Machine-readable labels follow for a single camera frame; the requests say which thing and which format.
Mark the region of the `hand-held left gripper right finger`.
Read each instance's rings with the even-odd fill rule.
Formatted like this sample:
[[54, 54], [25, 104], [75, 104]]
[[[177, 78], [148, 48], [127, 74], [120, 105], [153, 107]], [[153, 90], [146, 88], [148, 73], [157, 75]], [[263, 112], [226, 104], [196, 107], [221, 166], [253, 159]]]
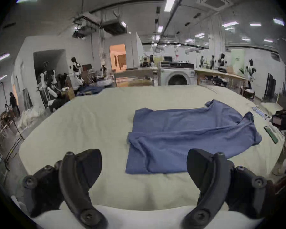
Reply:
[[250, 219], [267, 216], [267, 180], [244, 166], [234, 166], [222, 152], [190, 149], [187, 172], [200, 190], [197, 206], [182, 221], [182, 228], [203, 229], [226, 203], [230, 211]]

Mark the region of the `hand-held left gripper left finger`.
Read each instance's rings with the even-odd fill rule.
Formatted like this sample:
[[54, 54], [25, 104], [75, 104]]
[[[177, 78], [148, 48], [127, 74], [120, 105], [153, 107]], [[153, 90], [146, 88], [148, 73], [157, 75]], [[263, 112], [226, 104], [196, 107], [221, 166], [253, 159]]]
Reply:
[[65, 202], [78, 222], [88, 229], [105, 229], [108, 222], [91, 202], [89, 190], [102, 171], [99, 149], [79, 154], [68, 151], [54, 166], [46, 165], [23, 179], [23, 199], [28, 215], [58, 210]]

